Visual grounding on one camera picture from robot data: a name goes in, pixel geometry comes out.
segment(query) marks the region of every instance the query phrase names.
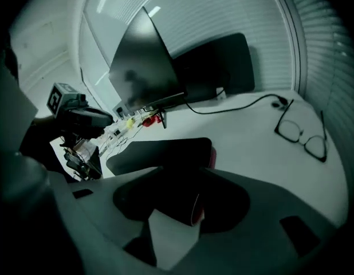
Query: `black glasses frame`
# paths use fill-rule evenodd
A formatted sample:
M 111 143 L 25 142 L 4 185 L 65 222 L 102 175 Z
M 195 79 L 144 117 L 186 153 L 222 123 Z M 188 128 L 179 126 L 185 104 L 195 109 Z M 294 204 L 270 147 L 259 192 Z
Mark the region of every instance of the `black glasses frame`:
M 299 142 L 300 137 L 298 138 L 298 140 L 291 140 L 291 139 L 288 139 L 286 136 L 284 136 L 284 135 L 282 135 L 282 134 L 280 133 L 280 131 L 279 131 L 279 126 L 280 126 L 280 124 L 281 124 L 281 121 L 282 121 L 282 119 L 284 118 L 284 115 L 286 114 L 286 111 L 289 110 L 289 107 L 290 107 L 290 105 L 291 105 L 293 102 L 294 102 L 294 100 L 292 100 L 292 101 L 290 102 L 290 104 L 286 107 L 284 113 L 281 115 L 281 117 L 280 117 L 280 119 L 279 119 L 278 124 L 277 124 L 276 127 L 275 127 L 274 132 L 277 133 L 278 135 L 280 135 L 282 138 L 286 139 L 287 141 L 291 142 L 291 143 L 299 143 L 299 144 L 301 144 L 301 145 L 304 147 L 304 150 L 305 150 L 309 155 L 311 155 L 312 157 L 316 158 L 317 160 L 319 160 L 319 161 L 325 163 L 326 160 L 327 160 L 327 146 L 326 146 L 327 135 L 326 135 L 326 130 L 325 130 L 325 122 L 324 122 L 324 114 L 323 114 L 323 111 L 321 111 L 321 122 L 322 122 L 322 129 L 323 129 L 323 132 L 324 132 L 324 136 L 314 135 L 314 136 L 310 137 L 304 144 L 302 144 L 302 143 Z M 290 120 L 286 120 L 286 121 L 289 121 L 289 122 L 294 123 L 294 124 L 300 129 L 300 136 L 302 135 L 303 130 L 301 130 L 300 126 L 299 126 L 297 123 L 295 123 L 295 122 L 293 122 L 293 121 L 290 121 Z M 311 153 L 310 151 L 308 151 L 307 148 L 306 148 L 306 144 L 307 144 L 311 139 L 317 138 L 317 137 L 320 137 L 320 138 L 323 140 L 323 142 L 324 142 L 325 154 L 324 154 L 324 156 L 323 156 L 322 158 L 318 158 L 316 155 L 312 154 L 312 153 Z

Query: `eyeglasses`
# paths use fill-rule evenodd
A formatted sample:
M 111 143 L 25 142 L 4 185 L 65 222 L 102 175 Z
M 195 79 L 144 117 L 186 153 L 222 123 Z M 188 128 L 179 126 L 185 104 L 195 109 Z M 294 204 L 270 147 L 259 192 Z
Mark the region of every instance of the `eyeglasses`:
M 300 126 L 291 121 L 291 120 L 283 120 L 286 111 L 288 111 L 290 105 L 294 102 L 292 100 L 290 104 L 286 107 L 284 113 L 281 115 L 279 119 L 279 123 L 275 127 L 275 133 L 280 135 L 282 138 L 286 139 L 291 143 L 299 143 L 304 146 L 304 150 L 311 155 L 312 157 L 316 158 L 317 160 L 325 163 L 327 159 L 327 136 L 325 130 L 325 123 L 324 123 L 324 114 L 321 111 L 321 121 L 322 121 L 322 128 L 324 131 L 324 136 L 315 135 L 310 137 L 307 142 L 300 143 L 299 139 L 303 135 L 304 130 L 300 128 Z

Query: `cable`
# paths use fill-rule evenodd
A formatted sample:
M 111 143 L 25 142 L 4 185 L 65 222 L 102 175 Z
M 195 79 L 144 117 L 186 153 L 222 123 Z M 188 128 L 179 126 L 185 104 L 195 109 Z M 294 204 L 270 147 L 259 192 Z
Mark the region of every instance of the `cable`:
M 211 97 L 209 99 L 204 99 L 204 100 L 197 100 L 197 101 L 193 101 L 193 102 L 190 102 L 190 104 L 193 104 L 193 103 L 198 103 L 198 102 L 204 102 L 204 101 L 210 101 L 210 100 L 213 100 L 217 97 L 219 97 L 223 92 L 225 92 L 225 88 L 228 86 L 229 82 L 230 82 L 230 79 L 231 79 L 231 76 L 230 76 L 230 73 L 224 69 L 222 69 L 222 71 L 224 71 L 227 75 L 228 75 L 228 80 L 227 80 L 227 83 L 225 84 L 225 87 L 223 87 L 223 89 L 217 93 L 214 97 Z M 165 109 L 172 109 L 172 108 L 176 108 L 178 106 L 181 106 L 183 105 L 184 103 L 182 104 L 177 104 L 177 105 L 173 105 L 173 106 L 169 106 L 169 107 L 166 107 Z
M 81 159 L 83 161 L 84 164 L 86 164 L 84 158 L 75 150 L 73 149 L 70 149 L 74 154 L 76 154 L 78 156 L 79 159 Z
M 133 138 L 137 135 L 137 133 L 138 133 L 139 131 L 141 131 L 142 128 L 143 128 L 143 126 L 140 127 L 139 130 L 138 130 L 137 132 L 135 132 L 135 134 L 134 134 L 131 138 L 124 137 L 124 138 L 112 149 L 112 151 L 107 155 L 107 157 L 106 157 L 106 162 L 107 162 L 107 160 L 108 160 L 108 157 L 110 156 L 110 154 L 112 154 L 112 152 L 113 152 L 113 150 L 114 150 L 115 148 L 120 147 L 120 148 L 119 148 L 119 151 L 118 151 L 117 154 L 116 154 L 116 155 L 118 155 L 118 154 L 120 153 L 120 151 L 121 151 L 122 146 L 125 145 L 125 144 L 127 143 L 127 141 L 133 139 Z
M 141 117 L 141 122 L 143 122 L 144 119 L 143 119 L 143 114 L 141 114 L 141 110 L 139 110 L 139 113 L 140 113 L 140 117 Z
M 260 100 L 262 100 L 264 98 L 267 98 L 267 97 L 277 97 L 279 99 L 279 101 L 281 102 L 281 104 L 283 104 L 283 105 L 287 105 L 288 104 L 288 100 L 286 98 L 281 97 L 281 96 L 279 96 L 277 94 L 268 94 L 268 95 L 264 95 L 264 96 L 258 98 L 257 100 L 253 101 L 251 104 L 248 104 L 248 105 L 243 106 L 243 107 L 233 108 L 233 109 L 226 109 L 226 110 L 221 110 L 221 111 L 214 111 L 214 112 L 198 112 L 198 111 L 193 110 L 185 99 L 183 99 L 183 100 L 184 100 L 184 103 L 189 107 L 189 109 L 191 111 L 193 111 L 194 113 L 201 114 L 201 115 L 208 115 L 208 114 L 218 114 L 218 113 L 242 110 L 242 109 L 248 108 L 248 107 L 256 104 Z

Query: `computer monitor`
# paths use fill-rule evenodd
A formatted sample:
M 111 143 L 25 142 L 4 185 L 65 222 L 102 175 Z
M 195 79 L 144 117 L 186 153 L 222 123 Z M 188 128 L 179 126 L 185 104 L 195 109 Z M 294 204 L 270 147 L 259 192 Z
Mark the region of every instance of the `computer monitor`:
M 109 80 L 129 111 L 163 107 L 184 95 L 166 46 L 145 8 L 129 24 L 109 71 Z

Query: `white desk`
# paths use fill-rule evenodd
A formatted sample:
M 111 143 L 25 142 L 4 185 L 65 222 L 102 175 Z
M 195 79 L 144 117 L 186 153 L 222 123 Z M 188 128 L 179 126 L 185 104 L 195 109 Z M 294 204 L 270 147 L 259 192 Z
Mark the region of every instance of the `white desk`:
M 265 94 L 237 95 L 220 101 L 215 107 L 194 109 L 210 112 L 240 107 Z M 304 129 L 302 141 L 322 135 L 321 120 L 296 92 L 278 91 L 277 94 L 289 101 L 295 99 L 285 119 L 294 120 Z M 336 227 L 341 226 L 348 214 L 348 189 L 331 136 L 327 132 L 328 158 L 326 163 L 321 163 L 307 154 L 303 146 L 274 133 L 283 111 L 271 107 L 273 100 L 274 97 L 269 97 L 241 111 L 213 115 L 198 115 L 185 106 L 183 110 L 167 113 L 167 129 L 163 129 L 161 123 L 144 127 L 120 152 L 132 141 L 209 138 L 217 151 L 216 169 L 279 185 L 319 211 Z M 125 137 L 132 137 L 138 129 L 133 128 Z M 118 150 L 115 148 L 110 156 Z M 105 178 L 113 176 L 105 165 L 109 153 L 106 151 L 101 157 Z

